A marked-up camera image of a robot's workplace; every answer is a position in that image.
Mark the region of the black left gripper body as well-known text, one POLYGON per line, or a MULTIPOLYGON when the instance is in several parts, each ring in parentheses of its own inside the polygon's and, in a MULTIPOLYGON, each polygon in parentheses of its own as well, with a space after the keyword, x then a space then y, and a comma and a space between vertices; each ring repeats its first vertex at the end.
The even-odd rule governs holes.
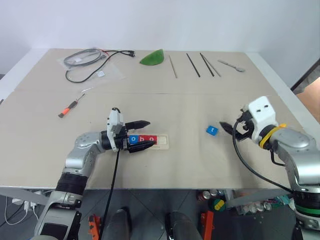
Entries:
POLYGON ((118 150, 128 151, 131 147, 126 125, 122 126, 119 133, 113 138, 115 146, 118 150))

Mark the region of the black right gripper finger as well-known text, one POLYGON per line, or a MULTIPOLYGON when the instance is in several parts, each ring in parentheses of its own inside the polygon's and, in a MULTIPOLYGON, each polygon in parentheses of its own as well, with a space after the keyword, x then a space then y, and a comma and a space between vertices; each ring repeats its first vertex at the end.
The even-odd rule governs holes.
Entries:
POLYGON ((219 122, 220 126, 223 128, 223 130, 228 133, 229 135, 234 135, 234 127, 227 123, 227 122, 224 122, 224 121, 220 121, 219 122))
POLYGON ((235 134, 234 134, 234 138, 237 141, 241 142, 241 141, 243 141, 243 140, 248 138, 248 133, 247 132, 246 133, 240 133, 240 132, 236 131, 235 134))

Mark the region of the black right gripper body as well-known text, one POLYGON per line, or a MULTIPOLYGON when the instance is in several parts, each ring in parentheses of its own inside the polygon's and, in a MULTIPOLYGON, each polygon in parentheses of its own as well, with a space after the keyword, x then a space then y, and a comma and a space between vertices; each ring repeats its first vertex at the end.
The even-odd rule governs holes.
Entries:
POLYGON ((242 128, 244 130, 244 133, 247 133, 247 139, 251 139, 252 138, 252 134, 253 134, 254 129, 255 129, 254 123, 253 123, 253 117, 252 117, 251 113, 249 112, 249 110, 241 109, 241 112, 242 112, 242 114, 236 120, 236 123, 234 124, 235 133, 239 132, 237 130, 238 124, 243 124, 242 128))

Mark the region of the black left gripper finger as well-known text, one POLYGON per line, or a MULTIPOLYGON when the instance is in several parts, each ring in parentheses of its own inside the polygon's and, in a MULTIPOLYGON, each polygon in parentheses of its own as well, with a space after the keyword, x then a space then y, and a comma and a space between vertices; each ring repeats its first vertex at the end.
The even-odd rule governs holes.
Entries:
POLYGON ((150 125, 151 123, 146 120, 136 120, 125 123, 126 130, 138 130, 150 125))
POLYGON ((140 142, 137 142, 136 144, 129 144, 127 147, 127 151, 129 153, 140 152, 152 147, 155 144, 156 142, 154 140, 140 141, 140 142))

